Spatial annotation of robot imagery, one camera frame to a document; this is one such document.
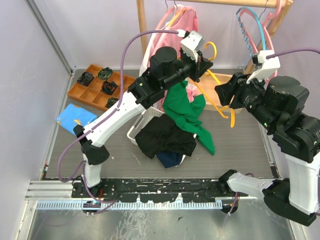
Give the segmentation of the green t shirt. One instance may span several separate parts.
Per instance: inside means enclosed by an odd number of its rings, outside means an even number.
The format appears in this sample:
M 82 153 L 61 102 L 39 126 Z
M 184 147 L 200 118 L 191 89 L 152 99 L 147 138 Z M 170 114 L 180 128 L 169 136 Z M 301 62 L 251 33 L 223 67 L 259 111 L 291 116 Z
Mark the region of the green t shirt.
M 202 126 L 199 116 L 206 105 L 205 97 L 200 94 L 190 101 L 187 93 L 187 80 L 172 86 L 166 94 L 162 107 L 164 112 L 183 131 L 196 134 L 198 141 L 211 155 L 215 154 L 215 146 L 211 133 Z

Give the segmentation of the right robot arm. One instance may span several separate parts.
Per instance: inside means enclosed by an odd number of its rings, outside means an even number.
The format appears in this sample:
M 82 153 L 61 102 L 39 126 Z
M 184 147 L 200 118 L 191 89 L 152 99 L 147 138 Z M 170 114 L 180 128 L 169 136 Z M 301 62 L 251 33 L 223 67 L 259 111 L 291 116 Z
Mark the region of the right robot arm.
M 218 179 L 220 193 L 262 199 L 275 214 L 310 226 L 320 208 L 320 121 L 303 113 L 309 90 L 290 76 L 276 76 L 265 84 L 251 74 L 235 73 L 215 91 L 222 106 L 246 109 L 266 129 L 289 171 L 284 179 L 260 180 L 230 169 Z

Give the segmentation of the black t shirt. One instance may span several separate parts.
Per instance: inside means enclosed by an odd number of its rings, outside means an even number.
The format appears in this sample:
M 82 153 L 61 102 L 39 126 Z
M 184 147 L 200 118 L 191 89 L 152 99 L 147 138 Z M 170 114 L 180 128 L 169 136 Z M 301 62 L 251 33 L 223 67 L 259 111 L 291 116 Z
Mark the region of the black t shirt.
M 167 114 L 154 116 L 137 133 L 135 141 L 150 159 L 161 152 L 190 157 L 197 145 L 194 134 L 180 129 Z

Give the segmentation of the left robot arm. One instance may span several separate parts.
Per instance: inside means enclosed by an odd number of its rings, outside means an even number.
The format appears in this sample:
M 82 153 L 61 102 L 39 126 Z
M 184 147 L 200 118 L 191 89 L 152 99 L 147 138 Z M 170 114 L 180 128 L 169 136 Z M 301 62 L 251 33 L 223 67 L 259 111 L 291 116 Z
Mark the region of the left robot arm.
M 74 127 L 86 162 L 82 192 L 88 198 L 95 198 L 100 193 L 102 164 L 110 156 L 105 147 L 107 139 L 131 118 L 162 99 L 165 91 L 186 78 L 199 81 L 212 66 L 213 62 L 203 57 L 199 50 L 188 54 L 183 49 L 176 51 L 169 46 L 160 47 L 149 59 L 147 70 L 128 87 L 117 103 L 94 122 Z

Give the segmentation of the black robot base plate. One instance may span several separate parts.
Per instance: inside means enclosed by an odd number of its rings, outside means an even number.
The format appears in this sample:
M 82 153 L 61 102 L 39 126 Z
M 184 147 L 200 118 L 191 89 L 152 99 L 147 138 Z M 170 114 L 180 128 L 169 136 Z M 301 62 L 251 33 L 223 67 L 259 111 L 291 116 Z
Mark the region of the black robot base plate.
M 239 200 L 236 193 L 215 179 L 206 178 L 103 178 L 89 189 L 96 198 L 122 203 L 213 203 L 218 198 Z

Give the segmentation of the navy blue t shirt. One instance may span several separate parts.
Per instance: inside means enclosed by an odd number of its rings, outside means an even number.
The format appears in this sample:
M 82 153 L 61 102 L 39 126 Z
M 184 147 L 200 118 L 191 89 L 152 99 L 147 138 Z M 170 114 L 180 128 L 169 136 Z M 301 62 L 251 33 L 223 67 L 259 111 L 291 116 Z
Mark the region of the navy blue t shirt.
M 183 161 L 184 155 L 171 151 L 162 151 L 158 152 L 156 154 L 156 157 L 161 162 L 161 164 L 167 169 L 180 165 Z

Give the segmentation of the orange plastic hanger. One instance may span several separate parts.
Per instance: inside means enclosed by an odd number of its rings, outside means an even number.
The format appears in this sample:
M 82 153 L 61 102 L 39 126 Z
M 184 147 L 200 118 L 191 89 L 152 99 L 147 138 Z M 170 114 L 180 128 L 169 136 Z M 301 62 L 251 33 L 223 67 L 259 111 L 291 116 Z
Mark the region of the orange plastic hanger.
M 169 22 L 167 22 L 166 24 L 168 24 L 168 25 L 165 27 L 168 27 L 168 28 L 172 27 L 175 24 L 175 22 L 186 12 L 186 10 L 187 10 L 186 6 L 179 5 L 177 13 L 173 18 L 174 20 L 170 20 Z

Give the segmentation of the pink plastic hanger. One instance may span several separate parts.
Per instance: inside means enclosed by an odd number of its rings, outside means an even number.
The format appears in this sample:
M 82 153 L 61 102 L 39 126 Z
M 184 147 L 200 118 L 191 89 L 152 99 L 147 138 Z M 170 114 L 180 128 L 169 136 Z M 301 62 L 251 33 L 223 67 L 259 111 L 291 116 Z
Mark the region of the pink plastic hanger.
M 260 34 L 260 38 L 261 38 L 262 50 L 274 51 L 273 42 L 272 42 L 271 36 L 269 34 L 269 31 L 267 30 L 267 24 L 269 23 L 270 20 L 273 20 L 275 17 L 277 17 L 280 14 L 280 11 L 282 9 L 282 4 L 283 4 L 283 0 L 277 0 L 275 12 L 273 12 L 273 13 L 270 12 L 267 15 L 267 17 L 265 18 L 263 23 L 260 20 L 262 14 L 260 14 L 260 16 L 258 16 L 256 14 L 256 12 L 253 11 L 249 7 L 240 7 L 238 9 L 238 11 L 236 12 L 236 17 L 238 19 L 239 26 L 241 28 L 241 32 L 243 34 L 244 41 L 246 43 L 246 47 L 249 50 L 249 54 L 251 57 L 258 52 L 258 49 L 257 49 L 257 46 L 255 45 L 250 33 L 247 31 L 246 27 L 244 26 L 244 23 L 242 21 L 242 16 L 244 14 L 247 14 L 255 20 L 257 27 L 258 27 L 259 34 Z

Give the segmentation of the pink t shirt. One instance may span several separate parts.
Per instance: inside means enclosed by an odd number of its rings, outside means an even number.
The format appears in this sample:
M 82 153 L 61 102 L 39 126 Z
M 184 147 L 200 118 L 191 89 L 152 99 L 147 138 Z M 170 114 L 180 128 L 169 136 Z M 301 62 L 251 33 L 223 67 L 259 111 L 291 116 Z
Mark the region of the pink t shirt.
M 178 29 L 185 30 L 185 31 L 198 31 L 198 17 L 196 10 L 193 7 L 186 6 L 187 10 L 185 13 L 174 23 L 172 27 L 162 27 L 160 30 L 170 30 L 176 31 Z M 165 23 L 169 22 L 172 18 L 170 15 Z M 177 56 L 180 56 L 180 48 L 181 48 L 181 38 L 178 37 L 176 34 L 171 33 L 163 33 L 160 37 L 161 40 L 161 47 L 172 47 L 176 50 Z

